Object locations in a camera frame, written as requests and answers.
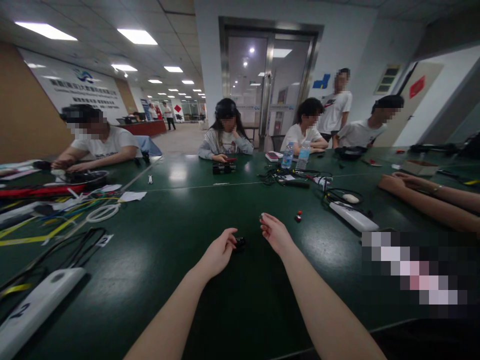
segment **blue logo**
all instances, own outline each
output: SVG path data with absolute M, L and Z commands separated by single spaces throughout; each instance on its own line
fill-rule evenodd
M 323 75 L 323 80 L 315 80 L 313 82 L 314 89 L 326 89 L 329 86 L 330 74 Z
M 75 72 L 76 78 L 81 82 L 87 82 L 89 84 L 93 84 L 94 78 L 90 75 L 87 71 L 80 71 L 79 69 L 73 69 Z

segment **white cable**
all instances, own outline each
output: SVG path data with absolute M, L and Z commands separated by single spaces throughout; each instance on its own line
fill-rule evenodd
M 115 203 L 110 205 L 104 205 L 98 209 L 93 210 L 86 217 L 87 223 L 100 223 L 104 220 L 110 219 L 116 213 L 119 212 L 121 203 Z

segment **small box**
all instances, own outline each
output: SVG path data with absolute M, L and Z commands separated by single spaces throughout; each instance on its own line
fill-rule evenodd
M 439 169 L 439 166 L 426 161 L 406 160 L 401 169 L 414 175 L 433 176 Z

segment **black hair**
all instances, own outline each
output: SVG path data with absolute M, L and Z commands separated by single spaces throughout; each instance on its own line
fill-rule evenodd
M 215 122 L 210 129 L 216 130 L 218 132 L 218 141 L 222 141 L 222 131 L 224 131 L 224 125 L 222 124 L 222 119 L 236 119 L 236 132 L 243 136 L 245 139 L 248 139 L 247 134 L 245 133 L 244 126 L 240 117 L 240 112 L 237 109 L 237 104 L 232 99 L 225 97 L 215 106 Z
M 336 74 L 340 75 L 343 73 L 347 74 L 348 78 L 350 79 L 350 69 L 348 67 L 341 68 Z
M 89 104 L 71 104 L 62 107 L 60 118 L 66 123 L 91 123 L 102 117 L 102 111 Z
M 319 116 L 320 114 L 323 114 L 324 111 L 325 108 L 320 100 L 315 97 L 309 97 L 307 100 L 298 105 L 298 109 L 296 110 L 295 124 L 302 123 L 302 115 Z
M 371 113 L 375 112 L 375 109 L 400 109 L 404 107 L 404 98 L 400 95 L 387 95 L 375 101 L 375 104 L 371 108 Z

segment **white computer mouse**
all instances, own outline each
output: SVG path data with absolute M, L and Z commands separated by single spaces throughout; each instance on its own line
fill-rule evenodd
M 357 197 L 353 196 L 352 194 L 343 194 L 341 197 L 347 200 L 350 204 L 357 204 L 360 201 Z

